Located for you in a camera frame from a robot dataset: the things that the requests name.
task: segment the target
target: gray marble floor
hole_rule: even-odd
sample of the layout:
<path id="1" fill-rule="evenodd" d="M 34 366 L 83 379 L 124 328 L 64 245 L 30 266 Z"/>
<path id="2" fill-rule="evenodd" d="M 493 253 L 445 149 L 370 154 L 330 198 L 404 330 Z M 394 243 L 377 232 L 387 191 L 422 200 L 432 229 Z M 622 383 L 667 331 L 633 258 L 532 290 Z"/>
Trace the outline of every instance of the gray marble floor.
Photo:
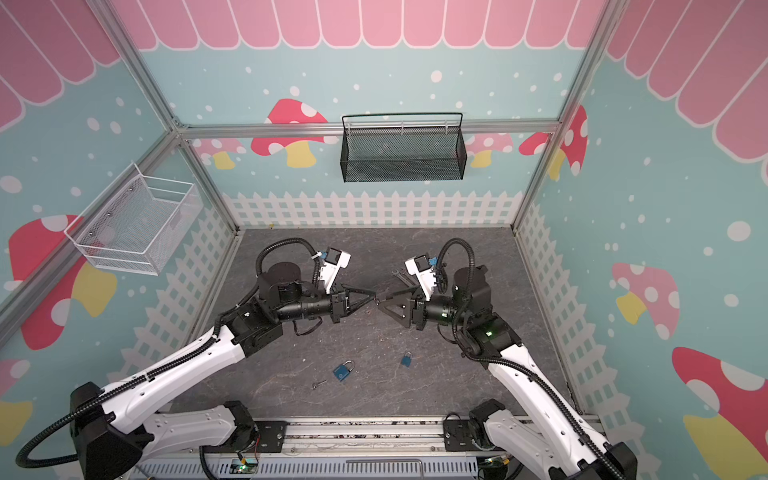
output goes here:
<path id="1" fill-rule="evenodd" d="M 303 237 L 316 249 L 328 246 L 352 254 L 337 283 L 375 290 L 379 298 L 403 288 L 392 270 L 407 258 L 436 256 L 452 237 L 467 240 L 478 265 L 488 265 L 495 312 L 520 335 L 541 370 L 569 399 L 565 377 L 525 274 L 515 239 L 508 228 L 390 228 L 247 230 L 216 301 L 215 311 L 238 301 L 255 281 L 254 260 L 277 240 Z M 311 277 L 306 250 L 297 245 L 272 252 L 264 269 L 293 261 Z M 446 256 L 447 271 L 466 265 L 466 254 L 454 246 Z M 300 329 L 308 327 L 300 322 Z M 404 329 L 379 312 L 375 303 L 332 324 L 328 319 L 314 333 L 295 336 L 291 324 L 275 342 L 235 365 L 200 382 L 174 400 L 172 411 L 197 410 L 240 400 L 255 416 L 335 415 L 465 415 L 483 400 L 496 398 L 514 414 L 522 408 L 502 384 L 478 363 L 463 359 L 457 346 L 443 340 L 435 325 L 421 332 Z M 412 353 L 410 368 L 400 365 Z M 356 364 L 343 382 L 332 371 L 346 360 Z M 312 390 L 312 383 L 327 379 Z"/>

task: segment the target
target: white picket fence illustration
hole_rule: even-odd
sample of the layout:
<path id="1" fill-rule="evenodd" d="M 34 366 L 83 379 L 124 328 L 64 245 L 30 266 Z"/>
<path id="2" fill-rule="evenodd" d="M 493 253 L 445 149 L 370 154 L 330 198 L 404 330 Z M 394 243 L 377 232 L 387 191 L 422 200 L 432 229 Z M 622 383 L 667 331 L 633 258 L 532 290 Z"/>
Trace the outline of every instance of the white picket fence illustration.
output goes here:
<path id="1" fill-rule="evenodd" d="M 285 194 L 278 197 L 269 194 L 251 198 L 238 194 L 237 198 L 224 195 L 224 202 L 241 226 L 245 227 L 498 227 L 515 220 L 523 193 L 513 197 L 506 192 L 497 197 L 491 192 L 478 196 L 475 192 L 462 197 L 459 192 L 452 196 L 424 193 L 417 197 L 413 192 L 404 196 L 397 192 L 386 197 L 379 192 L 371 197 L 363 193 L 355 197 L 350 192 L 340 197 L 320 193 L 308 197 Z"/>
<path id="2" fill-rule="evenodd" d="M 110 382 L 133 375 L 184 346 L 231 236 L 214 209 L 206 208 L 205 217 L 198 218 L 197 224 L 200 229 L 192 232 L 192 244 L 184 244 L 184 257 L 173 258 L 176 273 L 165 274 L 168 286 L 156 290 L 157 306 L 146 309 L 147 325 L 134 329 L 136 344 L 121 350 L 123 368 L 107 375 Z"/>
<path id="3" fill-rule="evenodd" d="M 568 282 L 570 270 L 562 268 L 563 256 L 555 252 L 557 242 L 549 240 L 550 229 L 539 207 L 531 204 L 519 231 L 564 367 L 578 379 L 571 387 L 587 413 L 600 416 L 609 440 L 625 442 L 635 452 L 638 478 L 657 480 L 661 462 L 643 447 L 645 427 L 632 422 L 627 413 L 630 397 L 614 384 L 617 371 L 605 364 L 606 346 L 594 339 L 595 325 L 584 318 L 587 306 L 578 302 L 578 288 Z"/>

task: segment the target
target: blue padlock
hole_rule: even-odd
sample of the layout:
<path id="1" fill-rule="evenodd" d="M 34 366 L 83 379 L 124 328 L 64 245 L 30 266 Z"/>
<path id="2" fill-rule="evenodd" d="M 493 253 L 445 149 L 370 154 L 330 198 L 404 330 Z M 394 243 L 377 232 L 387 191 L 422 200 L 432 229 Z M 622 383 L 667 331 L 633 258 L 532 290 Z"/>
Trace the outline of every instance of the blue padlock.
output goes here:
<path id="1" fill-rule="evenodd" d="M 347 366 L 346 366 L 347 363 L 352 363 L 352 366 L 347 368 Z M 333 376 L 335 376 L 341 382 L 346 377 L 348 377 L 349 376 L 349 372 L 352 372 L 354 369 L 355 369 L 355 363 L 352 360 L 347 360 L 346 362 L 344 362 L 341 365 L 337 366 L 333 370 Z"/>

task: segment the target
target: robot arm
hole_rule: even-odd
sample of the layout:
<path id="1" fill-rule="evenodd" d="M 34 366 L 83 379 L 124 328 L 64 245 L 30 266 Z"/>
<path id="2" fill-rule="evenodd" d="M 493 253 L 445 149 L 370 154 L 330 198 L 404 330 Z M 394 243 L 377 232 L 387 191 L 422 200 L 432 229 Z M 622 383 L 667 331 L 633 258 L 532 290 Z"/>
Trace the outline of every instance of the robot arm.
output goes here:
<path id="1" fill-rule="evenodd" d="M 463 240 L 450 240 L 461 244 Z M 406 261 L 419 286 L 396 292 L 379 308 L 406 328 L 424 329 L 428 321 L 451 326 L 463 355 L 480 362 L 518 400 L 541 433 L 519 422 L 503 405 L 489 401 L 475 418 L 475 443 L 506 450 L 542 480 L 624 480 L 637 475 L 637 459 L 624 444 L 611 445 L 568 405 L 536 366 L 515 331 L 491 304 L 491 287 L 485 281 L 485 266 L 474 267 L 474 253 L 466 242 L 471 267 L 454 275 L 451 296 L 435 295 L 435 264 L 429 255 Z M 447 250 L 443 247 L 441 256 Z M 421 265 L 416 260 L 422 259 Z M 469 268 L 474 268 L 470 281 Z"/>
<path id="2" fill-rule="evenodd" d="M 79 460 L 85 480 L 116 478 L 143 458 L 201 445 L 247 448 L 258 435 L 253 419 L 239 402 L 201 412 L 156 413 L 191 386 L 261 350 L 283 335 L 283 323 L 330 316 L 334 323 L 375 298 L 371 290 L 342 285 L 333 289 L 349 254 L 329 248 L 328 269 L 316 260 L 313 281 L 303 282 L 299 267 L 281 262 L 261 271 L 266 253 L 303 239 L 288 239 L 267 247 L 257 262 L 257 284 L 234 308 L 220 314 L 214 327 L 183 349 L 151 367 L 103 389 L 89 382 L 71 394 L 70 414 L 28 442 L 16 457 L 22 468 L 38 468 Z M 322 279 L 323 287 L 318 283 Z M 352 301 L 352 294 L 362 295 Z M 43 440 L 71 423 L 77 455 L 29 458 Z"/>

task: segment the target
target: white wire mesh basket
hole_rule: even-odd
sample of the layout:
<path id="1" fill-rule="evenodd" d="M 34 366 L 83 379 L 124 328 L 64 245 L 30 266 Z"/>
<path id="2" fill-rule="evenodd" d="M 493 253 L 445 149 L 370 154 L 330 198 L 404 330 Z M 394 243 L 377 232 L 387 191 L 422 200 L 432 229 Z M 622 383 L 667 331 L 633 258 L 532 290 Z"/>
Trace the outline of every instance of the white wire mesh basket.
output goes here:
<path id="1" fill-rule="evenodd" d="M 93 204 L 65 234 L 97 268 L 160 275 L 203 201 L 195 184 L 136 171 L 87 222 L 83 219 Z"/>

